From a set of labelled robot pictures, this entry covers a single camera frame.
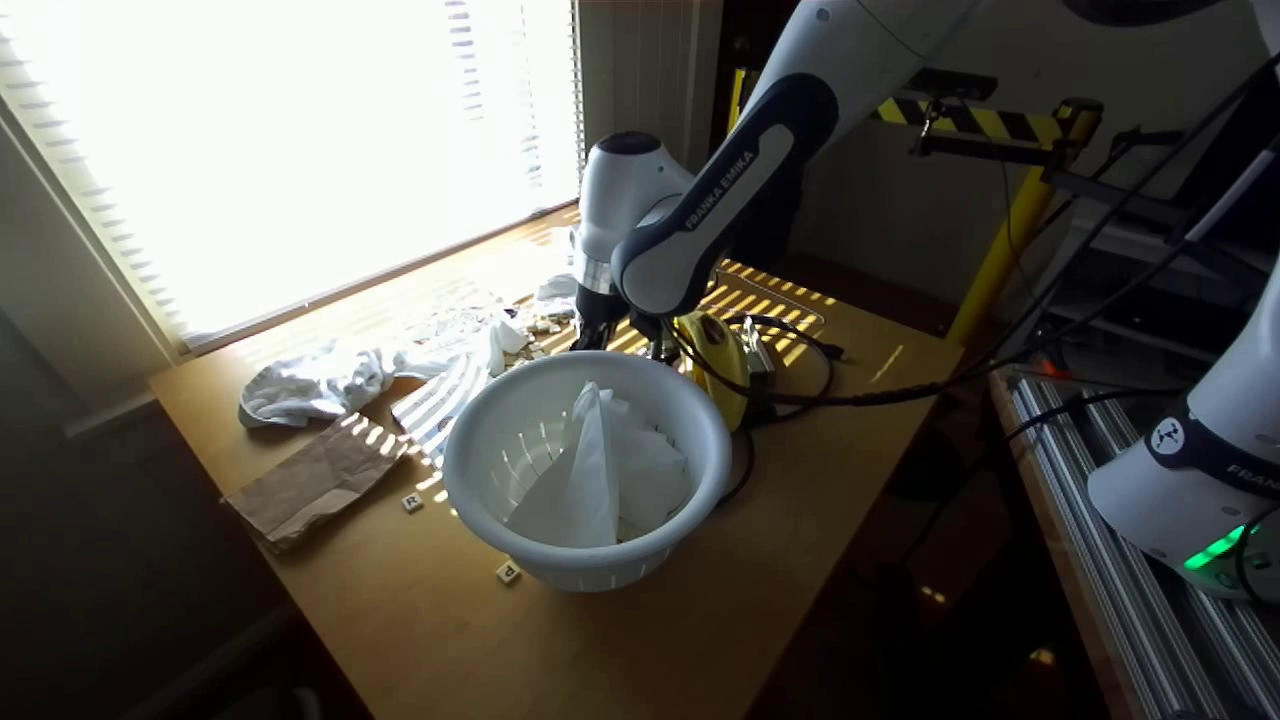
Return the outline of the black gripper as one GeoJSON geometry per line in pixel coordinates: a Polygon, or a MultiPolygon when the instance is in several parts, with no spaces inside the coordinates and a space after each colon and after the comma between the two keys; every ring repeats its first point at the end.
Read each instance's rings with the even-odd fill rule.
{"type": "Polygon", "coordinates": [[[604,348],[622,322],[634,322],[647,340],[654,359],[672,359],[669,316],[645,316],[625,296],[576,289],[576,348],[604,348]]]}

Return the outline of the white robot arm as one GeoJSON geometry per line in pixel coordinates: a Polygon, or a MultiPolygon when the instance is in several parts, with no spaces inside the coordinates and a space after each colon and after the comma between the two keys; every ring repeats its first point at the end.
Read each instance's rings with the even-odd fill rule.
{"type": "MultiPolygon", "coordinates": [[[[799,0],[702,170],[647,133],[587,148],[573,278],[582,345],[634,316],[666,330],[703,296],[734,225],[905,87],[986,0],[799,0]]],[[[1241,594],[1274,570],[1280,491],[1280,271],[1186,403],[1089,476],[1093,506],[1188,584],[1241,594]]]]}

